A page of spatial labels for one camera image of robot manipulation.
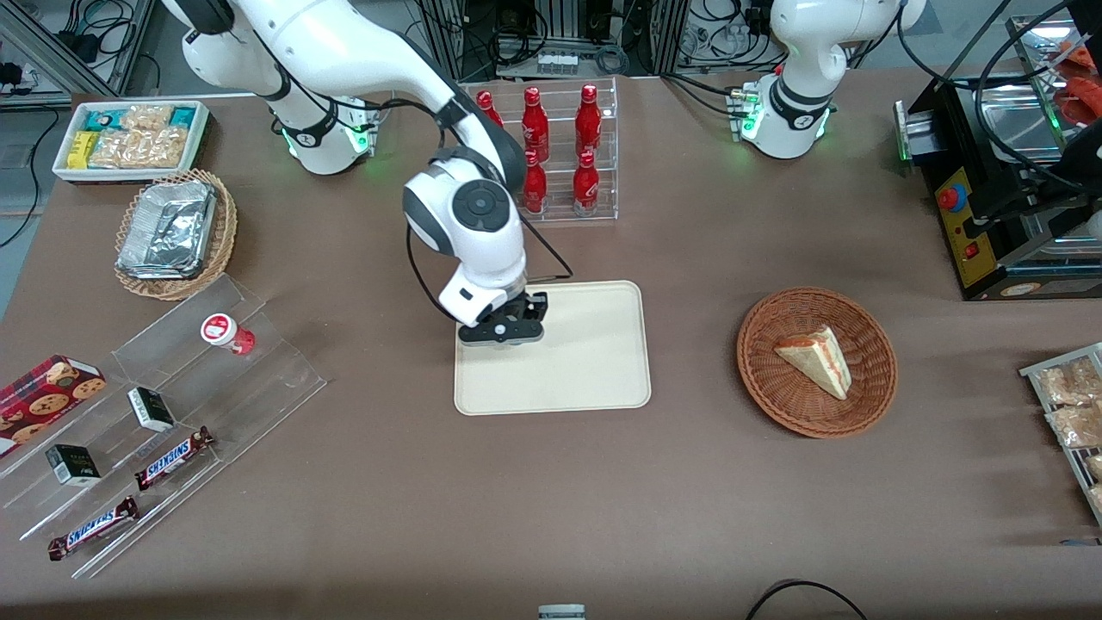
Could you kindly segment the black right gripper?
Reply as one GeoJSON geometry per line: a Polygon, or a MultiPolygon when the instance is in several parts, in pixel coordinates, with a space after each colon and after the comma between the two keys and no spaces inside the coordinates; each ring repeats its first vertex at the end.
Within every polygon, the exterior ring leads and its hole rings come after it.
{"type": "Polygon", "coordinates": [[[458,341],[467,346],[536,342],[543,337],[547,293],[522,293],[491,311],[476,326],[461,325],[458,341]]]}

